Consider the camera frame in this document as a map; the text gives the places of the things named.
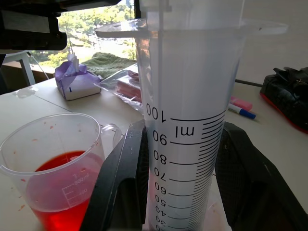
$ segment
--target pink eraser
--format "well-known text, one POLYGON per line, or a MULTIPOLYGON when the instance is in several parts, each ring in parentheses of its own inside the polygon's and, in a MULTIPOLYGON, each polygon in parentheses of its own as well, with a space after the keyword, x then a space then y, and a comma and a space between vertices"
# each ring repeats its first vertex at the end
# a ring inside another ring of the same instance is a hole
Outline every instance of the pink eraser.
POLYGON ((252 103, 231 96, 230 103, 247 111, 252 109, 252 103))

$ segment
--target measuring cup handle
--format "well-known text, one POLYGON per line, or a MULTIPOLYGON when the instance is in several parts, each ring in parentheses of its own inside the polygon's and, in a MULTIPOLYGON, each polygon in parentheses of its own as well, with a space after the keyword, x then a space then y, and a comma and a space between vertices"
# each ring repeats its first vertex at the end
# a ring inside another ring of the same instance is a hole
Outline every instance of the measuring cup handle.
POLYGON ((115 132, 115 135, 112 141, 112 146, 113 148, 115 148, 117 143, 119 143, 120 139, 122 138, 122 131, 115 124, 107 124, 105 126, 101 126, 101 134, 104 134, 105 132, 110 131, 110 130, 113 130, 115 132))

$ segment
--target measuring cup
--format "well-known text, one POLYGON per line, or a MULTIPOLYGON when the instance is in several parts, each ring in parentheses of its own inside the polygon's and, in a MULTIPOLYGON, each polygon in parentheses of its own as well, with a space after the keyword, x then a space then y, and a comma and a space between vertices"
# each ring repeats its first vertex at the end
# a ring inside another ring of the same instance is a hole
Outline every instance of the measuring cup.
POLYGON ((121 138, 116 125, 102 127, 85 114, 58 114, 22 126, 0 146, 0 169, 48 231, 79 230, 105 160, 101 135, 112 129, 115 147, 121 138), (69 155, 74 151, 81 155, 69 155), (36 172, 63 153, 65 164, 36 172))

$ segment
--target red liquid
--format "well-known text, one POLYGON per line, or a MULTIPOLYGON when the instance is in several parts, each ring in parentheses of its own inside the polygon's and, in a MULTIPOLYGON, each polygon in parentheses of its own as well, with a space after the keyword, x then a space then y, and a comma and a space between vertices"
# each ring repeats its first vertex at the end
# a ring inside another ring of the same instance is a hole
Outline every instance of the red liquid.
MULTIPOLYGON (((43 164, 36 172, 66 164, 83 153, 84 151, 74 151, 59 155, 43 164)), ((103 163, 102 159, 96 155, 94 156, 93 154, 90 154, 89 157, 87 155, 84 160, 82 159, 80 165, 75 165, 75 162, 63 168, 65 171, 59 171, 59 174, 56 173, 51 177, 47 176, 43 179, 37 177, 29 180, 27 192, 30 199, 40 203, 39 207, 50 208, 47 211, 32 208, 47 231, 79 230, 100 166, 103 163), (56 204, 62 207, 66 205, 68 209, 59 210, 56 208, 56 204)))

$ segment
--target marker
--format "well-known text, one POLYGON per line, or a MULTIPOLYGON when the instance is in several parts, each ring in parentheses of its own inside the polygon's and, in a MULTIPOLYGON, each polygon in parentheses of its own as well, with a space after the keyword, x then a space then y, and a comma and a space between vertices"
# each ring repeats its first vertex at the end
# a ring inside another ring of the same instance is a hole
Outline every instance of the marker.
POLYGON ((249 112, 249 111, 247 111, 247 110, 245 110, 243 108, 235 106, 235 105, 233 105, 231 103, 229 104, 229 108, 228 109, 230 111, 233 111, 233 112, 235 112, 237 114, 240 114, 240 115, 245 116, 245 117, 250 118, 250 119, 255 119, 255 117, 256 117, 255 114, 253 114, 253 113, 251 113, 251 112, 249 112))

